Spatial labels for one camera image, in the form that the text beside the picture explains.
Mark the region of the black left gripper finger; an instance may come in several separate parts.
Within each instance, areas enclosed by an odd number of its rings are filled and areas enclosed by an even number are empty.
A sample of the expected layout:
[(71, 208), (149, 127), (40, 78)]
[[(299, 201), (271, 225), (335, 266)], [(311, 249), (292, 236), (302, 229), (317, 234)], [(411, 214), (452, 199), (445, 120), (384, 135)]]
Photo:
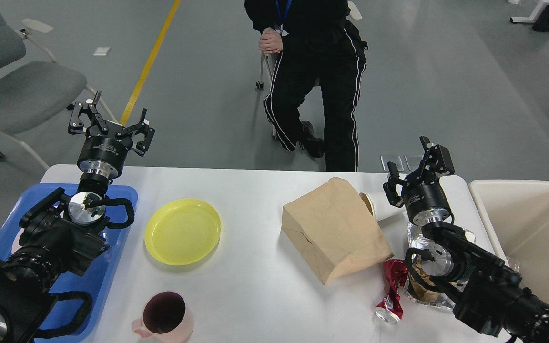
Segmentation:
[(108, 136), (107, 120), (103, 118), (97, 109), (100, 97), (101, 92), (97, 91), (90, 103), (85, 101), (74, 104), (68, 123), (68, 134), (83, 134), (87, 138)]
[(155, 136), (155, 129), (146, 119), (147, 109), (143, 108), (139, 123), (129, 127), (120, 128), (115, 133), (116, 141), (119, 141), (127, 150), (134, 151), (139, 156), (144, 156), (150, 148)]

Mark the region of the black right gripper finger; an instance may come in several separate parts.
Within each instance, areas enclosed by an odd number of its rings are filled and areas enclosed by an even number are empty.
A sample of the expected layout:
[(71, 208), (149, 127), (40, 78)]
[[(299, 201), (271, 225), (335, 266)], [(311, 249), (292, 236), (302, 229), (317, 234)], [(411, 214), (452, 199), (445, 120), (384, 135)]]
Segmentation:
[(439, 182), (443, 176), (455, 174), (455, 167), (448, 148), (433, 144), (429, 138), (420, 136), (424, 154), (418, 169), (406, 176), (403, 185), (417, 187)]
[(402, 208), (406, 203), (403, 196), (398, 192), (398, 186), (401, 185), (402, 189), (405, 189), (406, 180), (399, 177), (399, 170), (396, 163), (387, 162), (387, 169), (388, 179), (387, 182), (383, 184), (384, 193), (390, 205)]

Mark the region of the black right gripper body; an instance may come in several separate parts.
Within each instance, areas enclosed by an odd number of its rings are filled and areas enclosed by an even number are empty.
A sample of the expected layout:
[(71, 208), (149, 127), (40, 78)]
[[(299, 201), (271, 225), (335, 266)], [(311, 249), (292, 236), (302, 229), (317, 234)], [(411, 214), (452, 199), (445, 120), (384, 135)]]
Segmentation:
[(417, 185), (406, 189), (406, 212), (414, 225), (443, 222), (452, 210), (439, 184)]

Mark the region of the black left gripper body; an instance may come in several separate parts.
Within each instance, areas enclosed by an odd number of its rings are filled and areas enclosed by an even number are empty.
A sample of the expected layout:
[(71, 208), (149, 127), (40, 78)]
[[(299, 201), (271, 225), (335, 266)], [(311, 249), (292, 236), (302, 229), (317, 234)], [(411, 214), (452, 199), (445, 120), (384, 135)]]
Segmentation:
[(113, 180), (122, 174), (128, 149), (113, 138), (93, 136), (85, 140), (77, 165), (83, 173), (97, 173)]

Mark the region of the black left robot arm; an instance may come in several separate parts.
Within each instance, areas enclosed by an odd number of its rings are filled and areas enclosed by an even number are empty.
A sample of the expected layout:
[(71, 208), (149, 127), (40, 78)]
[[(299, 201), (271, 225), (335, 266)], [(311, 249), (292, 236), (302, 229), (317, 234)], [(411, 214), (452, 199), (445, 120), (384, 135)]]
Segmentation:
[(140, 121), (125, 127), (103, 119), (91, 102), (77, 102), (68, 132), (85, 134), (78, 158), (82, 171), (77, 191), (57, 188), (19, 221), (20, 248), (0, 259), (0, 343), (32, 343), (74, 333), (89, 317), (93, 297), (85, 291), (51, 293), (61, 274), (83, 276), (94, 259), (108, 250), (101, 232), (134, 222), (126, 198), (106, 193), (122, 174), (128, 152), (144, 156), (155, 134), (143, 109)]

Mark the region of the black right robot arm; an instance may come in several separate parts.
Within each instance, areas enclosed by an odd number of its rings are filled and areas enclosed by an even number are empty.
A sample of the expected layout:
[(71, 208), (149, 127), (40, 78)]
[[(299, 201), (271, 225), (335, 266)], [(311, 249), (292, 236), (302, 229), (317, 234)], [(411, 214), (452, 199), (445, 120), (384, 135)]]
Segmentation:
[(454, 304), (455, 318), (478, 333), (496, 337), (501, 330), (514, 343), (549, 343), (549, 304), (528, 287), (505, 261), (466, 237), (447, 219), (454, 215), (440, 178), (455, 173), (449, 150), (420, 137), (423, 158), (401, 178), (388, 162), (383, 185), (388, 202), (405, 208), (411, 224), (429, 240), (426, 248), (410, 247), (404, 262), (412, 278), (429, 291), (444, 293)]

